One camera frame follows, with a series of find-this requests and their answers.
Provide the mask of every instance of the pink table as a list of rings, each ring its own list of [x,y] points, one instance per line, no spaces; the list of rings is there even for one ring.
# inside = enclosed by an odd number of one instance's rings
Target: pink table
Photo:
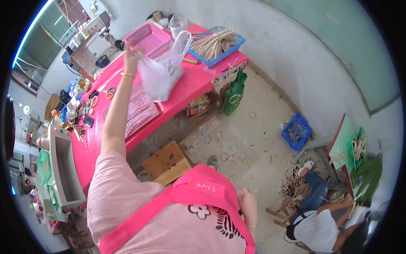
[[[206,29],[192,25],[189,27],[190,32],[205,32]],[[122,55],[114,62],[112,62],[94,81],[89,92],[84,93],[83,98],[88,99],[89,94],[95,89],[99,89],[102,85],[106,85],[104,89],[110,87],[118,87],[121,78],[120,73],[123,72],[124,63]],[[189,53],[186,54],[186,58],[195,59]],[[136,131],[133,135],[128,137],[125,141],[127,152],[131,151],[137,144],[139,144],[144,138],[161,126],[164,122],[173,117],[176,113],[181,111],[190,102],[204,93],[208,93],[213,90],[211,81],[221,75],[221,71],[228,68],[228,63],[233,64],[235,59],[238,58],[235,66],[249,59],[239,51],[232,53],[223,61],[219,62],[212,69],[216,70],[216,74],[210,74],[204,70],[203,64],[191,64],[187,62],[182,63],[182,67],[185,69],[185,73],[176,83],[172,90],[169,99],[166,102],[156,103],[160,109],[160,114],[154,120],[144,125],[141,129]],[[134,79],[133,85],[141,81],[141,76],[138,73]],[[103,112],[109,107],[110,100],[107,100],[104,93],[100,93],[99,103],[95,107],[95,112],[91,116],[94,118],[92,128],[86,127],[86,133],[83,136],[83,143],[78,141],[76,136],[72,135],[72,148],[73,157],[75,160],[76,171],[78,172],[79,181],[83,188],[85,195],[89,190],[90,181],[93,178],[95,172],[95,164],[97,157],[101,150],[102,132],[103,132]]]

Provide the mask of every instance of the white plastic bag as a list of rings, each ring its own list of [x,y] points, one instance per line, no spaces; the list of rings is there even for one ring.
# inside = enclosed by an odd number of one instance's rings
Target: white plastic bag
[[[140,59],[138,70],[143,79],[145,94],[154,102],[168,100],[172,88],[185,72],[180,65],[192,41],[192,34],[182,31],[171,49],[157,59],[152,60],[141,52],[137,52],[136,55]]]

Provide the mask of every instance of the pink apron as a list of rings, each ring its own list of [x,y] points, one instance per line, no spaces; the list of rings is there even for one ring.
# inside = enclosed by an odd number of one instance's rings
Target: pink apron
[[[202,164],[186,172],[173,185],[168,186],[161,194],[108,233],[100,242],[101,253],[113,253],[172,202],[185,205],[207,204],[226,210],[246,241],[245,253],[255,253],[255,242],[238,214],[238,199],[234,186],[215,169]]]

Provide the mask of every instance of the gold bracelet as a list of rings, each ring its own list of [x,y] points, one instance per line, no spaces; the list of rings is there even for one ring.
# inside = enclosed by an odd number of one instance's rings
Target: gold bracelet
[[[130,74],[130,73],[126,73],[126,72],[122,72],[121,75],[122,75],[122,76],[130,76],[130,77],[135,78],[134,75],[132,75],[132,74]]]

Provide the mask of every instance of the pink plastic basket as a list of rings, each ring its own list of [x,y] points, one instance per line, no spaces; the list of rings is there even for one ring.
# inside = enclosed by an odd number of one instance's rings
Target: pink plastic basket
[[[168,50],[171,36],[154,24],[146,23],[130,33],[124,42],[128,43],[133,39],[135,39],[135,43],[130,45],[131,49],[137,46],[144,55],[155,58]]]

